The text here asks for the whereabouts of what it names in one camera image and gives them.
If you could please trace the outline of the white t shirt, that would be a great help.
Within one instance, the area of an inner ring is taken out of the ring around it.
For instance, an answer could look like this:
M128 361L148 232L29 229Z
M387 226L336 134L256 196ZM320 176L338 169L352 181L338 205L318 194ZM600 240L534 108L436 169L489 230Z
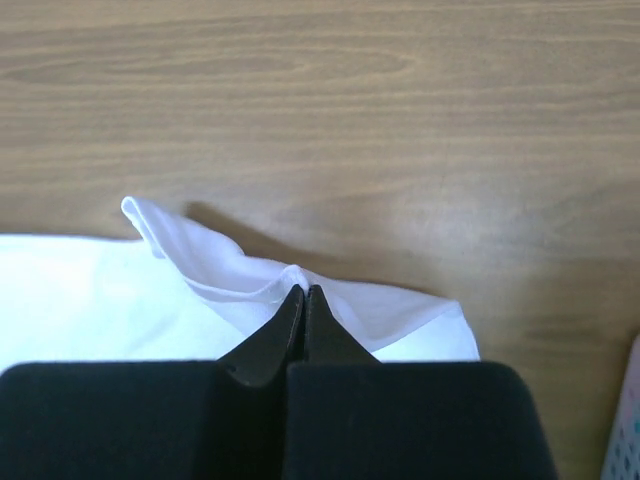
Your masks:
M381 361L479 359L454 300L252 257L146 199L127 197L121 209L137 240L2 237L3 368L216 360L262 327L292 287L315 285L339 323Z

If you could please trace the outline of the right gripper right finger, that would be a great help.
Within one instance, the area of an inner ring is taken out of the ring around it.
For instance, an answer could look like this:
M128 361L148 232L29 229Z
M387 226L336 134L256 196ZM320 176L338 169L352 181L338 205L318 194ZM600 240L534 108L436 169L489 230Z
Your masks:
M483 361L382 363L309 291L287 371L291 479L554 479L532 395Z

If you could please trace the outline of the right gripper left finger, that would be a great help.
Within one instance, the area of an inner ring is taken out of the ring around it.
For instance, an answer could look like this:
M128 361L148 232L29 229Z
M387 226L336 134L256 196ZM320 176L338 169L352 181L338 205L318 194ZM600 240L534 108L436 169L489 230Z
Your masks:
M31 363L1 377L5 479L272 479L305 295L218 361Z

